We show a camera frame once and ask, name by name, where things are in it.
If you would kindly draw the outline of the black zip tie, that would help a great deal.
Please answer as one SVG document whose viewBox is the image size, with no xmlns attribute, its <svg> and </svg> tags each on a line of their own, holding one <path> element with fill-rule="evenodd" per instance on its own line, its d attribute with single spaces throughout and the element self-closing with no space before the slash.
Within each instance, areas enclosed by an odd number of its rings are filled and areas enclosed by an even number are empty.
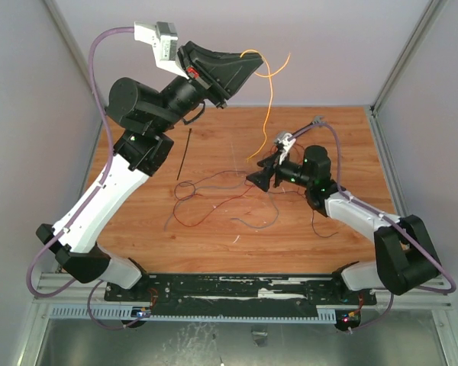
<svg viewBox="0 0 458 366">
<path fill-rule="evenodd" d="M 177 181 L 180 179 L 180 175 L 182 173 L 182 169 L 183 169 L 183 166 L 184 166 L 184 163 L 185 163 L 185 160 L 186 160 L 186 156 L 187 156 L 187 152 L 188 152 L 188 148 L 189 148 L 191 135 L 192 135 L 192 128 L 190 127 L 189 131 L 188 131 L 187 138 L 186 138 L 185 148 L 184 148 L 184 151 L 183 151 L 183 155 L 182 155 L 182 159 L 181 159 L 181 162 L 180 162 L 179 170 L 178 170 L 178 173 L 177 173 L 177 176 L 176 176 L 176 180 Z"/>
</svg>

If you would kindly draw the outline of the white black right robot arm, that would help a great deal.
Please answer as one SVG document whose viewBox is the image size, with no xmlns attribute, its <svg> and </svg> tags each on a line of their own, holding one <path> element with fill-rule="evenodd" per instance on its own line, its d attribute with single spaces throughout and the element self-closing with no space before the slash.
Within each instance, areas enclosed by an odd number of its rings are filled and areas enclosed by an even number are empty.
<svg viewBox="0 0 458 366">
<path fill-rule="evenodd" d="M 337 302 L 349 303 L 364 289 L 385 288 L 402 295 L 440 274 L 439 258 L 422 219 L 366 209 L 332 179 L 331 159 L 323 146 L 306 147 L 301 164 L 284 156 L 283 148 L 278 147 L 257 165 L 260 171 L 249 174 L 247 180 L 259 189 L 268 191 L 283 181 L 303 187 L 313 210 L 347 225 L 374 245 L 373 261 L 354 262 L 337 270 L 340 279 L 331 284 Z"/>
</svg>

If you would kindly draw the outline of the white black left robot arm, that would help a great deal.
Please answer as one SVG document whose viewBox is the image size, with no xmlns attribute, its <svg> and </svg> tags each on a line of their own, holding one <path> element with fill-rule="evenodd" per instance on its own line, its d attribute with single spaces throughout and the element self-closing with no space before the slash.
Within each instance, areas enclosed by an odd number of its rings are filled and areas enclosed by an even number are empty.
<svg viewBox="0 0 458 366">
<path fill-rule="evenodd" d="M 94 280 L 121 287 L 131 300 L 146 297 L 149 283 L 130 259 L 103 249 L 97 239 L 127 198 L 154 176 L 174 142 L 167 131 L 186 115 L 210 101 L 224 108 L 263 64 L 258 52 L 210 51 L 189 41 L 178 47 L 174 40 L 154 41 L 156 66 L 175 74 L 157 91 L 128 77 L 117 80 L 101 107 L 105 122 L 113 120 L 124 132 L 118 141 L 108 138 L 104 168 L 73 208 L 54 224 L 42 224 L 36 234 L 73 279 Z"/>
</svg>

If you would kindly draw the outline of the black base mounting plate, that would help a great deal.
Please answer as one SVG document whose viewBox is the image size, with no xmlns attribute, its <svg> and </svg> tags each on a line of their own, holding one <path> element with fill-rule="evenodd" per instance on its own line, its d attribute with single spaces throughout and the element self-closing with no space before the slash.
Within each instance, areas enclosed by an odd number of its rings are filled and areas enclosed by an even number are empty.
<svg viewBox="0 0 458 366">
<path fill-rule="evenodd" d="M 372 306 L 368 289 L 352 291 L 332 274 L 148 274 L 131 289 L 109 283 L 104 299 L 153 301 L 157 316 L 307 317 L 319 306 Z"/>
</svg>

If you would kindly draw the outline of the aluminium frame rail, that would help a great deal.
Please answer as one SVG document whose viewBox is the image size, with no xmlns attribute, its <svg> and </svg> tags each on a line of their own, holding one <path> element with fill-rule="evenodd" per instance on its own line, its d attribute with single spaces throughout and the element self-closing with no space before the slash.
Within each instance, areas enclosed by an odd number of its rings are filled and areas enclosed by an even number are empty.
<svg viewBox="0 0 458 366">
<path fill-rule="evenodd" d="M 43 273 L 40 276 L 36 290 L 42 294 L 49 294 L 68 283 L 73 279 L 72 276 L 66 273 Z M 88 284 L 82 284 L 74 281 L 68 288 L 61 291 L 53 297 L 37 297 L 33 296 L 34 302 L 42 303 L 86 303 L 93 287 L 98 283 L 98 280 Z M 102 282 L 92 293 L 92 303 L 104 303 L 105 289 L 108 285 Z"/>
</svg>

